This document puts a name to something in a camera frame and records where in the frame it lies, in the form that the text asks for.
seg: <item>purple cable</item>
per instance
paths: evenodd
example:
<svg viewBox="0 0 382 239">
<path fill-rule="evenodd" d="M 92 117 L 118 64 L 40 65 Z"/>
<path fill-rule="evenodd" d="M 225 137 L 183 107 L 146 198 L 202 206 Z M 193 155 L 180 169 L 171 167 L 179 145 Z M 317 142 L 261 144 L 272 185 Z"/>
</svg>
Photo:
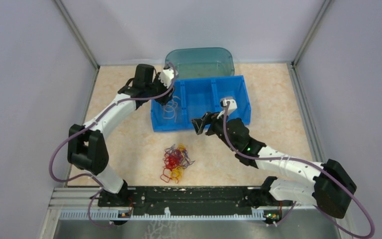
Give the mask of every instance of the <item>purple cable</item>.
<svg viewBox="0 0 382 239">
<path fill-rule="evenodd" d="M 230 103 L 227 102 L 227 105 L 226 105 L 226 108 L 225 108 L 225 116 L 223 117 L 223 132 L 225 132 L 225 139 L 226 139 L 226 142 L 228 143 L 229 147 L 235 152 L 237 153 L 238 155 L 242 156 L 242 157 L 245 157 L 245 158 L 248 158 L 248 159 L 253 159 L 253 160 L 281 160 L 280 157 L 270 157 L 270 158 L 258 158 L 258 157 L 251 157 L 251 156 L 248 156 L 248 155 L 245 155 L 241 152 L 239 152 L 231 143 L 231 141 L 229 140 L 229 136 L 227 134 L 227 130 L 226 130 L 226 118 L 227 118 L 227 115 L 228 115 L 228 109 L 229 109 L 229 105 Z M 323 170 L 322 168 L 318 167 L 317 165 L 309 162 L 309 161 L 306 161 L 306 160 L 303 160 L 303 159 L 299 159 L 299 158 L 290 158 L 289 160 L 291 161 L 296 161 L 296 162 L 301 162 L 301 163 L 304 163 L 306 165 L 309 165 L 315 169 L 317 169 L 318 171 L 320 171 L 321 173 L 323 173 L 324 175 L 326 175 L 328 178 L 330 178 L 336 185 L 338 185 L 346 194 L 348 194 L 348 196 L 358 205 L 358 207 L 361 209 L 361 211 L 364 213 L 365 217 L 367 218 L 368 220 L 368 223 L 370 224 L 370 233 L 366 236 L 360 236 L 360 235 L 357 235 L 357 234 L 354 234 L 348 230 L 346 230 L 345 228 L 341 227 L 339 224 L 337 224 L 329 215 L 325 214 L 323 211 L 321 211 L 318 207 L 316 207 L 321 213 L 323 213 L 324 215 L 326 215 L 327 219 L 329 219 L 334 225 L 336 225 L 339 229 L 341 229 L 342 231 L 346 232 L 347 234 L 355 237 L 355 238 L 360 238 L 360 239 L 369 239 L 369 238 L 372 238 L 374 236 L 374 233 L 376 232 L 376 227 L 374 226 L 374 222 L 373 222 L 373 219 L 371 218 L 370 214 L 367 212 L 367 209 L 365 209 L 365 207 L 361 204 L 361 202 L 348 190 L 345 188 L 345 186 L 343 186 L 343 184 L 341 184 L 336 178 L 334 178 L 332 175 L 330 175 L 328 172 L 326 172 L 325 170 Z"/>
<path fill-rule="evenodd" d="M 96 194 L 94 194 L 94 195 L 92 196 L 92 199 L 90 200 L 90 203 L 89 203 L 89 207 L 87 208 L 87 217 L 89 218 L 89 221 L 90 221 L 93 225 L 95 225 L 96 227 L 98 227 L 98 228 L 103 228 L 103 229 L 109 229 L 109 228 L 112 228 L 112 227 L 114 226 L 114 224 L 109 224 L 108 226 L 102 226 L 102 225 L 99 225 L 99 224 L 97 224 L 95 221 L 93 221 L 93 219 L 92 219 L 92 215 L 91 215 L 91 212 L 90 212 L 90 210 L 92 209 L 93 201 L 97 198 L 97 196 L 98 196 L 101 192 L 103 192 L 103 187 L 100 188 L 100 190 L 99 190 Z"/>
<path fill-rule="evenodd" d="M 289 216 L 290 212 L 293 210 L 293 208 L 295 207 L 296 205 L 296 202 L 293 202 L 292 206 L 289 208 L 289 211 L 286 213 L 286 215 L 276 223 L 276 227 L 279 226 L 280 224 L 282 224 L 282 222 Z"/>
<path fill-rule="evenodd" d="M 118 102 L 116 103 L 113 103 L 112 105 L 109 105 L 101 114 L 99 117 L 97 117 L 96 121 L 93 122 L 92 124 L 90 124 L 89 126 L 85 127 L 84 129 L 74 133 L 73 135 L 69 136 L 67 139 L 65 139 L 61 144 L 58 145 L 58 147 L 56 147 L 55 151 L 53 151 L 53 154 L 52 156 L 50 157 L 50 161 L 49 161 L 49 175 L 50 177 L 55 180 L 56 182 L 59 182 L 59 183 L 65 183 L 65 182 L 69 182 L 69 181 L 72 181 L 74 179 L 77 179 L 79 177 L 83 177 L 83 176 L 88 176 L 88 177 L 91 177 L 93 178 L 93 180 L 95 180 L 99 185 L 100 187 L 102 187 L 95 195 L 93 195 L 92 197 L 92 200 L 90 201 L 89 203 L 89 208 L 88 208 L 88 217 L 89 217 L 89 220 L 91 223 L 93 223 L 93 225 L 97 226 L 97 227 L 100 227 L 100 228 L 109 228 L 111 227 L 111 225 L 109 227 L 106 227 L 106 226 L 101 226 L 97 223 L 95 223 L 93 220 L 92 220 L 92 217 L 90 215 L 90 210 L 92 208 L 92 203 L 93 201 L 96 199 L 96 197 L 103 191 L 103 185 L 101 182 L 99 182 L 95 177 L 94 175 L 92 174 L 89 174 L 89 173 L 82 173 L 82 174 L 79 174 L 79 175 L 76 175 L 72 178 L 68 178 L 68 179 L 59 179 L 55 176 L 55 174 L 53 173 L 53 163 L 55 161 L 55 158 L 56 158 L 56 154 L 58 154 L 59 150 L 61 150 L 61 148 L 67 144 L 69 141 L 71 141 L 72 139 L 76 138 L 77 136 L 79 136 L 80 134 L 83 134 L 84 132 L 86 132 L 87 130 L 89 130 L 90 128 L 92 128 L 93 126 L 95 126 L 100 120 L 101 118 L 107 114 L 107 112 L 109 112 L 110 109 L 112 109 L 114 106 L 116 106 L 117 104 L 120 104 L 122 102 L 125 102 L 125 101 L 148 101 L 148 100 L 154 100 L 154 99 L 158 99 L 160 97 L 163 97 L 165 96 L 166 94 L 169 93 L 169 91 L 174 87 L 174 84 L 175 84 L 175 81 L 177 79 L 177 71 L 176 71 L 176 68 L 175 68 L 175 65 L 172 64 L 171 62 L 168 62 L 168 65 L 170 67 L 172 67 L 173 71 L 174 71 L 174 78 L 172 79 L 172 82 L 171 82 L 171 85 L 169 86 L 169 88 L 163 92 L 162 94 L 158 95 L 158 96 L 153 96 L 153 97 L 146 97 L 146 98 L 126 98 L 126 99 L 122 99 L 122 100 L 119 100 Z"/>
</svg>

